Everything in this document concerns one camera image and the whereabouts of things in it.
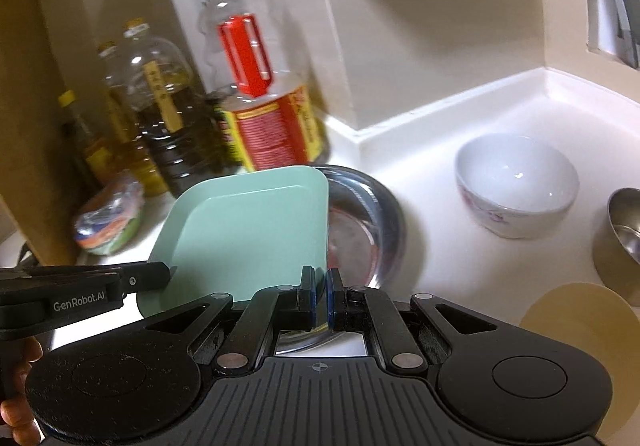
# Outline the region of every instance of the metal cup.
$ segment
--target metal cup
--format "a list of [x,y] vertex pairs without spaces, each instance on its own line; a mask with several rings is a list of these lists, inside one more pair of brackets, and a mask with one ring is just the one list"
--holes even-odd
[[623,188],[609,198],[593,264],[607,287],[640,307],[640,190]]

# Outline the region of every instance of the white bowl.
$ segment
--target white bowl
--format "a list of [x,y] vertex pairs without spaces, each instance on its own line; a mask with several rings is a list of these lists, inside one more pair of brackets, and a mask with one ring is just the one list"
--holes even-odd
[[476,220],[508,239],[551,231],[580,189],[578,173],[562,153],[514,134],[488,134],[464,145],[456,179]]

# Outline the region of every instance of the white countertop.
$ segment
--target white countertop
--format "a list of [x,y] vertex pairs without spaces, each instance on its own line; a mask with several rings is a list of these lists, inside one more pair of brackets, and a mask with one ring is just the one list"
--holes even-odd
[[[335,120],[328,130],[332,162],[370,173],[404,208],[407,255],[401,273],[385,285],[391,297],[433,293],[513,324],[563,283],[600,283],[591,262],[600,212],[616,189],[640,187],[640,105],[555,72],[491,84],[359,133]],[[454,156],[469,139],[491,132],[536,137],[574,163],[580,194],[555,234],[502,239],[466,211],[455,187]],[[171,202],[168,197],[150,201],[135,242],[103,263],[146,260]],[[54,346],[139,318],[129,296],[119,311],[58,330]],[[361,338],[344,336],[301,355],[360,354]],[[635,446],[639,429],[637,412],[609,446]]]

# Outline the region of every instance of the dark liquid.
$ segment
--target dark liquid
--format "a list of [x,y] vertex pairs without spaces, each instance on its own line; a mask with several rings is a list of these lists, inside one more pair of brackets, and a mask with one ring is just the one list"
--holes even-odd
[[222,133],[209,108],[189,87],[171,94],[184,128],[170,133],[156,103],[137,113],[140,131],[151,157],[178,197],[199,182],[229,175],[235,170]]

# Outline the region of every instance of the wooden board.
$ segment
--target wooden board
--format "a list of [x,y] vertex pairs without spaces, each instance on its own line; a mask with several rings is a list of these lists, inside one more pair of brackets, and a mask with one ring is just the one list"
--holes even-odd
[[59,129],[65,87],[38,0],[0,4],[0,198],[42,264],[73,264],[85,193]]

